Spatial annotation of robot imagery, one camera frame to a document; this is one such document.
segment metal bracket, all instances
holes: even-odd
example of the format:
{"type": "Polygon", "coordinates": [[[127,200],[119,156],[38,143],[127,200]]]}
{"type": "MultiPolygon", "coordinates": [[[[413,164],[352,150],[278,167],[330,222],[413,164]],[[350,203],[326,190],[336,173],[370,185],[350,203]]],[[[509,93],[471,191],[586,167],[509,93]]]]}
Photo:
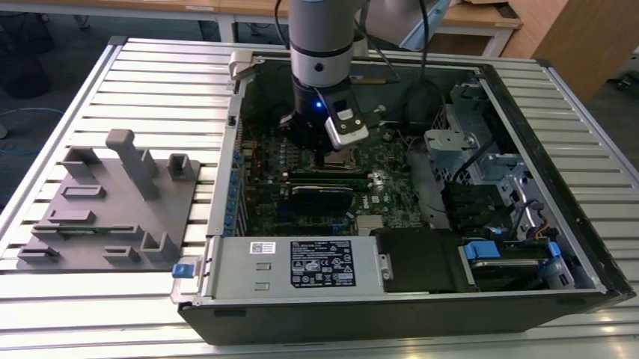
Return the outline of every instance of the metal bracket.
{"type": "Polygon", "coordinates": [[[425,134],[429,152],[438,166],[454,167],[463,151],[475,147],[467,137],[453,129],[431,129],[425,134]]]}
{"type": "Polygon", "coordinates": [[[247,78],[254,74],[252,68],[252,51],[235,51],[231,54],[231,61],[228,62],[228,75],[234,81],[247,78]]]}
{"type": "Polygon", "coordinates": [[[501,155],[498,153],[485,156],[479,162],[485,180],[499,181],[523,162],[522,157],[514,154],[501,155]]]}
{"type": "Polygon", "coordinates": [[[382,273],[382,279],[392,280],[391,257],[388,254],[379,255],[379,272],[382,273]]]}

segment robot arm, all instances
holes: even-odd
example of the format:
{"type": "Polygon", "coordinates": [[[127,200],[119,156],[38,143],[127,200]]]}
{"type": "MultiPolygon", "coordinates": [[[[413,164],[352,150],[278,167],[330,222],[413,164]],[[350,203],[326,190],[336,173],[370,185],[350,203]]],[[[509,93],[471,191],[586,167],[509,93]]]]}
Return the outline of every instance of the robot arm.
{"type": "Polygon", "coordinates": [[[354,17],[367,33],[421,50],[451,0],[422,1],[430,8],[429,35],[419,0],[290,0],[295,111],[280,128],[299,147],[320,154],[368,137],[350,82],[354,17]]]}

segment wooden table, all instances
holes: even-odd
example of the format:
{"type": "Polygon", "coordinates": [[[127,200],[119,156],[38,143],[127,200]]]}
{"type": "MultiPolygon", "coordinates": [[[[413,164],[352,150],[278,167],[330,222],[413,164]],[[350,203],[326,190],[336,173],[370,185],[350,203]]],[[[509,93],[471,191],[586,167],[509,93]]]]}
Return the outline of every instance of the wooden table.
{"type": "MultiPolygon", "coordinates": [[[[220,0],[218,12],[230,14],[232,22],[274,23],[275,0],[220,0]]],[[[282,23],[288,16],[287,1],[280,8],[282,23]]],[[[451,7],[443,18],[439,34],[474,35],[490,37],[482,56],[498,57],[506,47],[514,30],[522,27],[521,19],[502,17],[493,5],[462,3],[451,7]]],[[[222,39],[235,42],[235,38],[222,39]]]]}
{"type": "MultiPolygon", "coordinates": [[[[236,23],[274,23],[274,4],[275,0],[0,0],[0,10],[215,21],[222,41],[235,43],[236,23]]],[[[286,1],[280,15],[286,24],[286,1]]],[[[522,21],[503,18],[493,6],[459,4],[447,11],[438,33],[489,37],[482,55],[498,57],[514,30],[521,27],[522,21]]]]}

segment blue connector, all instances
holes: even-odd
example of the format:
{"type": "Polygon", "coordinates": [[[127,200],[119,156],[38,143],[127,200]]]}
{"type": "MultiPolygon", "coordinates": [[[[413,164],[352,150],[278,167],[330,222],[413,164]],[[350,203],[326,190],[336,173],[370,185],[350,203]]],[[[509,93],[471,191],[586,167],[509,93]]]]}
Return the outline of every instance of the blue connector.
{"type": "Polygon", "coordinates": [[[190,279],[196,275],[196,266],[194,264],[178,263],[172,266],[171,275],[174,278],[190,279]]]}
{"type": "Polygon", "coordinates": [[[493,241],[473,241],[463,246],[469,260],[489,260],[501,258],[498,245],[493,241]]]}
{"type": "Polygon", "coordinates": [[[553,256],[553,258],[562,256],[562,249],[559,248],[559,245],[557,242],[549,242],[549,250],[550,250],[550,255],[553,256]]]}

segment motherboard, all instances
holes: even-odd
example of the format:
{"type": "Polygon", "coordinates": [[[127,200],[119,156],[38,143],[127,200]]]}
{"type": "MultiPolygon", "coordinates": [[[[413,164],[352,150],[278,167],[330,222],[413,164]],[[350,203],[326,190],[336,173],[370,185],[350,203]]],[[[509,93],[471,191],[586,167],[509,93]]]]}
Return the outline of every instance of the motherboard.
{"type": "Polygon", "coordinates": [[[358,147],[318,160],[275,129],[246,128],[248,236],[368,236],[423,226],[408,143],[394,129],[374,129],[358,147]]]}

